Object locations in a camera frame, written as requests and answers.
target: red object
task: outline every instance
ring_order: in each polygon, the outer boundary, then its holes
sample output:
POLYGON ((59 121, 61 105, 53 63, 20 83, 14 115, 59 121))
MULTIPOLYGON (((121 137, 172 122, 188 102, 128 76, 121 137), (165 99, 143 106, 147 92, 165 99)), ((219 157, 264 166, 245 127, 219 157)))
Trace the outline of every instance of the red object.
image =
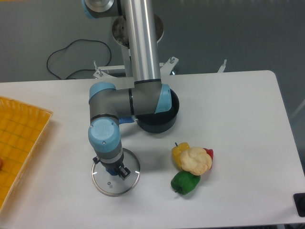
POLYGON ((213 152, 213 150, 212 149, 206 149, 206 148, 204 148, 205 150, 206 150, 206 153, 208 154, 208 155, 210 155, 210 157, 211 157, 211 159, 212 159, 212 161, 213 161, 213 157, 214 157, 214 152, 213 152))

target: yellow tray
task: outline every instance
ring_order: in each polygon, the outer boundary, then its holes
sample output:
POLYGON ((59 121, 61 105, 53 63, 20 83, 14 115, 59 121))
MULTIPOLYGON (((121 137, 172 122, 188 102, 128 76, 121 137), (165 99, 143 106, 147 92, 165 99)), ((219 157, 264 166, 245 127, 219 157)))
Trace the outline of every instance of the yellow tray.
POLYGON ((0 211, 53 112, 0 96, 0 211))

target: robotic arm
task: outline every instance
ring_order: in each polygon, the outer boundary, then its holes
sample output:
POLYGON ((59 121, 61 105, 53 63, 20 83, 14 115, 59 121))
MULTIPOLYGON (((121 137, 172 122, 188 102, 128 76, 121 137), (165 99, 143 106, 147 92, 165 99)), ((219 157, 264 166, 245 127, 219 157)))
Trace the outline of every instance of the robotic arm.
MULTIPOLYGON (((94 18, 122 13, 120 0, 83 0, 94 18)), ((126 0, 126 22, 134 88, 116 90, 112 83, 99 82, 90 89, 89 142, 111 175, 125 180, 130 171, 123 164, 119 118, 165 112, 171 109, 169 85, 161 83, 157 41, 151 0, 126 0)))

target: metal mount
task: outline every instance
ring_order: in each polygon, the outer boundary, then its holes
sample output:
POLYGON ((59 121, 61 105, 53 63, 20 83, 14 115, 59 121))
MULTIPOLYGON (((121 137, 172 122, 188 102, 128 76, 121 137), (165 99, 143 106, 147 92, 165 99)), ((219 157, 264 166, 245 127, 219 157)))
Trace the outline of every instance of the metal mount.
MULTIPOLYGON (((161 77, 168 76, 175 73, 173 72, 174 67, 179 62, 179 59, 172 56, 166 63, 160 63, 160 72, 161 77)), ((96 72, 93 76, 96 79, 100 78, 113 78, 112 74, 122 74, 125 73, 125 66, 124 65, 117 65, 117 66, 105 66, 105 67, 97 67, 96 62, 94 61, 94 67, 96 72)))

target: gray floor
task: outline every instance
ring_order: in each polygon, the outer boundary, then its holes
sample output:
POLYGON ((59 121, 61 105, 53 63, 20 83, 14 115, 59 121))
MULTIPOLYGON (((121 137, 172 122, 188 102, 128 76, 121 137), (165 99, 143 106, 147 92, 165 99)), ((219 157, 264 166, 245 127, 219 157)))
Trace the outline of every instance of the gray floor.
MULTIPOLYGON (((179 74, 214 73, 227 59, 228 72, 275 72, 305 168, 305 1, 293 0, 154 0, 165 26, 159 59, 180 59, 179 74)), ((112 50, 110 65, 122 64, 111 35, 114 18, 90 20, 80 1, 0 3, 0 82, 56 80, 46 69, 55 50, 76 39, 101 40, 112 50)), ((82 68, 107 63, 107 49, 79 43, 55 55, 51 69, 65 78, 82 68)), ((91 78, 91 72, 76 78, 91 78)))

